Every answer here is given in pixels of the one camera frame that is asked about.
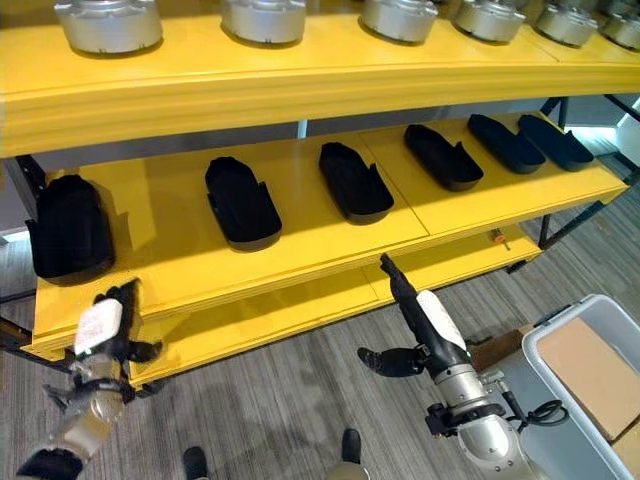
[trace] gray robot arm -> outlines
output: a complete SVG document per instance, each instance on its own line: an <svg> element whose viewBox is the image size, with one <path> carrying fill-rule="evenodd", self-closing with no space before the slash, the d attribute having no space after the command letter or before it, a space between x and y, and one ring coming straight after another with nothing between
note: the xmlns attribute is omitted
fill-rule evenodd
<svg viewBox="0 0 640 480"><path fill-rule="evenodd" d="M135 282L99 295L78 324L74 387L45 387L63 410L61 424L20 468L16 480L75 480L108 438L124 405L135 397L123 369L126 360L149 361L161 345L131 342Z"/></svg>
<svg viewBox="0 0 640 480"><path fill-rule="evenodd" d="M464 340L437 297L429 291L416 292L386 254L381 261L382 270L390 277L391 292L418 346L381 353L360 348L360 359L376 373L388 377L417 375L426 369L444 399L444 403L428 408L429 430L438 437L457 436L465 456L486 479L548 479L523 451L519 432L508 421L520 420L521 430L529 419L502 378L495 375L481 379L471 365ZM503 418L505 409L490 400L486 387L493 383L501 389L513 417ZM565 417L548 424L566 419L564 412Z"/></svg>

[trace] silver cylinder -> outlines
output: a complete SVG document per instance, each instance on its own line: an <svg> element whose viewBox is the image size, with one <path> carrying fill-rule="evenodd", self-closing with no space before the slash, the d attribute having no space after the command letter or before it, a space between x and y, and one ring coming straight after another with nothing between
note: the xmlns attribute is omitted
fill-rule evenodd
<svg viewBox="0 0 640 480"><path fill-rule="evenodd" d="M621 47L640 50L640 18L613 15L600 29L603 36Z"/></svg>
<svg viewBox="0 0 640 480"><path fill-rule="evenodd" d="M550 3L538 17L534 28L558 43L581 47L598 29L598 22L586 10Z"/></svg>
<svg viewBox="0 0 640 480"><path fill-rule="evenodd" d="M227 0L222 26L257 43L292 43L302 39L306 5L299 0Z"/></svg>
<svg viewBox="0 0 640 480"><path fill-rule="evenodd" d="M360 21L380 35L408 43L422 43L438 16L426 0L366 0Z"/></svg>
<svg viewBox="0 0 640 480"><path fill-rule="evenodd" d="M487 392L478 379L478 374L469 365L455 365L440 373L434 382L452 415L489 403Z"/></svg>
<svg viewBox="0 0 640 480"><path fill-rule="evenodd" d="M127 53L162 40L155 0L58 0L54 10L77 50Z"/></svg>
<svg viewBox="0 0 640 480"><path fill-rule="evenodd" d="M524 19L508 2L464 0L453 24L481 40L506 43L515 37Z"/></svg>
<svg viewBox="0 0 640 480"><path fill-rule="evenodd" d="M607 15L629 15L637 4L633 0L600 0L598 10Z"/></svg>

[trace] cardboard box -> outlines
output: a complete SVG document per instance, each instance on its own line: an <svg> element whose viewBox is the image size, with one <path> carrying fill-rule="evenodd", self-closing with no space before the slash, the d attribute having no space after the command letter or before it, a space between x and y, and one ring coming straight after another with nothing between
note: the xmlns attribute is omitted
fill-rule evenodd
<svg viewBox="0 0 640 480"><path fill-rule="evenodd" d="M613 449L635 478L640 478L640 419L613 444Z"/></svg>
<svg viewBox="0 0 640 480"><path fill-rule="evenodd" d="M538 350L608 441L640 415L640 376L581 319L543 338Z"/></svg>
<svg viewBox="0 0 640 480"><path fill-rule="evenodd" d="M471 348L471 364L481 372L495 365L503 358L522 348L522 338L533 329L533 325L525 325L517 330L505 333L501 337L492 338L485 343Z"/></svg>

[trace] silver metal container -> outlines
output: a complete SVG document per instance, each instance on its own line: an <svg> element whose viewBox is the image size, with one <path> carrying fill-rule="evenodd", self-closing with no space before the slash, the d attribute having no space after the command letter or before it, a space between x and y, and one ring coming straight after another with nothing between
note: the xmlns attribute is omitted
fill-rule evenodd
<svg viewBox="0 0 640 480"><path fill-rule="evenodd" d="M459 29L481 40L507 43L525 16L509 1L464 0L453 19Z"/></svg>
<svg viewBox="0 0 640 480"><path fill-rule="evenodd" d="M427 0L366 0L360 21L393 40L421 43L437 16L438 9Z"/></svg>
<svg viewBox="0 0 640 480"><path fill-rule="evenodd" d="M598 10L607 15L629 15L637 8L633 0L600 0Z"/></svg>
<svg viewBox="0 0 640 480"><path fill-rule="evenodd" d="M162 40L154 0L58 0L54 10L77 50L127 53Z"/></svg>
<svg viewBox="0 0 640 480"><path fill-rule="evenodd" d="M222 26L251 42L286 44L302 39L305 16L300 0L226 0Z"/></svg>
<svg viewBox="0 0 640 480"><path fill-rule="evenodd" d="M558 43L581 47L598 29L598 22L586 10L549 3L534 28Z"/></svg>
<svg viewBox="0 0 640 480"><path fill-rule="evenodd" d="M632 50L640 50L640 18L613 15L600 33L613 43Z"/></svg>

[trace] shelf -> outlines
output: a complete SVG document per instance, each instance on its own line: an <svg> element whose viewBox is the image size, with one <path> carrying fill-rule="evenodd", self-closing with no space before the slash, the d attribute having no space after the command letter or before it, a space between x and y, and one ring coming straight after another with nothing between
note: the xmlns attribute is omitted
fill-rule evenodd
<svg viewBox="0 0 640 480"><path fill-rule="evenodd" d="M318 167L327 141L356 149L367 165L374 161L357 134L344 134L80 167L78 173L100 191L116 264L107 275L74 287L39 279L35 337L73 338L91 299L133 277L141 281L140 314L149 322L353 269L426 235L384 171L395 199L391 212L372 225L347 223ZM212 159L225 155L266 181L283 224L281 238L269 248L236 252L222 235L204 174Z"/></svg>
<svg viewBox="0 0 640 480"><path fill-rule="evenodd" d="M509 225L501 230L506 246L493 243L485 232L393 259L417 290L425 290L459 282L519 260L532 260L540 253L519 227ZM391 302L389 277L378 265L367 265L363 271L378 299Z"/></svg>
<svg viewBox="0 0 640 480"><path fill-rule="evenodd" d="M0 157L156 135L435 105L637 92L640 54L596 34L583 50L526 27L482 43L438 19L424 45L374 38L362 2L309 2L302 42L255 48L219 28L214 0L158 0L163 44L124 58L71 51L51 0L0 0Z"/></svg>
<svg viewBox="0 0 640 480"><path fill-rule="evenodd" d="M493 118L517 133L520 115L495 115ZM428 124L450 143L462 141L484 171L484 178L464 192L444 190L422 168L404 146L405 127L361 134L376 161L429 232L431 242L450 241L595 200L608 203L626 189L625 184L598 161L580 172L567 172L547 160L532 174L512 173L491 156L466 124L467 119Z"/></svg>
<svg viewBox="0 0 640 480"><path fill-rule="evenodd" d="M516 116L496 118L511 125ZM531 175L512 174L465 125L430 124L449 140L462 138L485 172L476 187L458 193L443 190L418 166L401 128L80 167L77 173L101 193L117 262L79 286L39 279L34 339L52 350L70 345L94 296L132 277L141 280L140 313L148 324L375 264L383 252L408 254L579 203L610 201L626 189L597 162L581 172L548 163ZM318 168L327 141L355 148L367 164L377 162L396 201L382 221L355 226L342 219ZM209 161L221 155L246 162L266 181L283 222L273 246L238 253L226 244L204 185Z"/></svg>
<svg viewBox="0 0 640 480"><path fill-rule="evenodd" d="M394 260L406 269L417 288L424 289L540 253L518 227L510 226L503 232L511 250L481 234ZM366 276L360 269L340 273L192 315L144 324L138 339L162 339L165 349L154 362L132 364L131 383L140 387L391 302L389 281L378 266L366 267L364 273Z"/></svg>

